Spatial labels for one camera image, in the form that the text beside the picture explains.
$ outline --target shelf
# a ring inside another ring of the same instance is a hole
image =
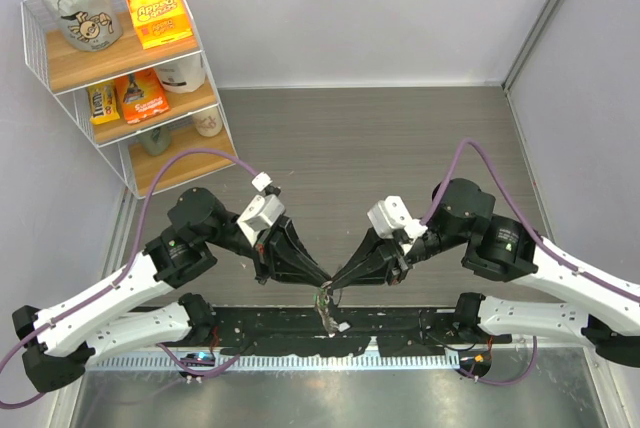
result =
[[[216,94],[209,80],[206,80],[204,85],[191,93],[171,93],[170,91],[165,91],[165,95],[171,107],[169,111],[133,125],[128,124],[122,117],[119,120],[103,123],[102,125],[95,125],[93,127],[93,136],[96,143],[98,145],[104,145],[118,139],[126,138],[138,132],[146,131],[152,126],[165,123],[217,103]]]
[[[212,138],[207,138],[201,136],[194,125],[171,131],[171,145],[169,145],[167,151],[159,156],[147,154],[140,143],[135,143],[129,147],[129,155],[131,156],[131,164],[138,186],[138,195],[144,196],[147,194],[154,176],[169,159],[184,150],[193,148],[215,148],[232,155],[236,154],[226,129]],[[189,155],[167,170],[160,183],[158,183],[156,190],[171,188],[198,176],[217,171],[230,164],[231,162],[226,158],[215,155]]]
[[[194,36],[145,50],[133,29],[129,13],[119,13],[118,19],[122,24],[122,36],[102,51],[79,51],[59,30],[47,33],[49,88],[53,93],[63,93],[200,51]]]

